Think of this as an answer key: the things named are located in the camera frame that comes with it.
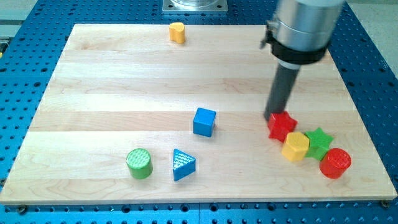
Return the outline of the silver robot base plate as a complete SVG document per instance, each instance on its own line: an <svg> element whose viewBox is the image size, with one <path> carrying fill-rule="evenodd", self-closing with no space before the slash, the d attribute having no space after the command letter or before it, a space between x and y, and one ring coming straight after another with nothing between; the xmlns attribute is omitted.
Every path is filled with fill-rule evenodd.
<svg viewBox="0 0 398 224"><path fill-rule="evenodd" d="M163 12L226 12L227 0L163 0Z"/></svg>

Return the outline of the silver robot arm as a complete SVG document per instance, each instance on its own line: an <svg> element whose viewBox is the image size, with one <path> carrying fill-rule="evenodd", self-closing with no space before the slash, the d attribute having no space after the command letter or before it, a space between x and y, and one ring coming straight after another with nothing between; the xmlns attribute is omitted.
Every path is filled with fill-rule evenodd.
<svg viewBox="0 0 398 224"><path fill-rule="evenodd" d="M260 49L270 45L278 65L264 111L271 115L285 110L300 67L320 61L344 0L280 0L271 20L266 22Z"/></svg>

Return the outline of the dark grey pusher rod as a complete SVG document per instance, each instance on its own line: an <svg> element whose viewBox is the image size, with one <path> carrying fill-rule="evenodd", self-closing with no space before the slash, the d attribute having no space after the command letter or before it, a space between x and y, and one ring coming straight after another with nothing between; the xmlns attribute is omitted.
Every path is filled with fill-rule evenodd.
<svg viewBox="0 0 398 224"><path fill-rule="evenodd" d="M272 113L279 114L285 110L299 70L300 65L278 63L264 111L266 121L270 120Z"/></svg>

